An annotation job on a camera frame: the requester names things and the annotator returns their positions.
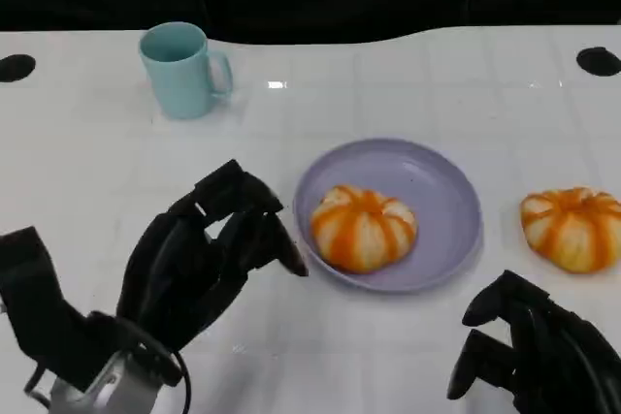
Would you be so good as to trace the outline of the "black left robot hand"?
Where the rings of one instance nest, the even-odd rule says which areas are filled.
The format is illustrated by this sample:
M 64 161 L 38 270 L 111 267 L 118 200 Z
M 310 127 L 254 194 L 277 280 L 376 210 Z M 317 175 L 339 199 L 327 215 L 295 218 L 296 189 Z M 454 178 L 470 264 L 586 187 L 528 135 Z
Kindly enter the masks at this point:
M 251 271 L 273 261 L 309 271 L 260 178 L 230 160 L 155 216 L 134 248 L 116 314 L 169 351 L 179 351 L 215 322 Z

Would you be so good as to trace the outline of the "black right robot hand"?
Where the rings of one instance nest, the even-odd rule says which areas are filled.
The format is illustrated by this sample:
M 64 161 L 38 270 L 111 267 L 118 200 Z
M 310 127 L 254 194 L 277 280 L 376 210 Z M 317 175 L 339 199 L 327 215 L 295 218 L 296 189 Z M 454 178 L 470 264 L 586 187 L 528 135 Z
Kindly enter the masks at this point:
M 617 413 L 620 357 L 589 321 L 546 291 L 504 271 L 469 304 L 470 328 L 447 396 L 462 398 L 476 380 L 512 394 L 520 413 Z

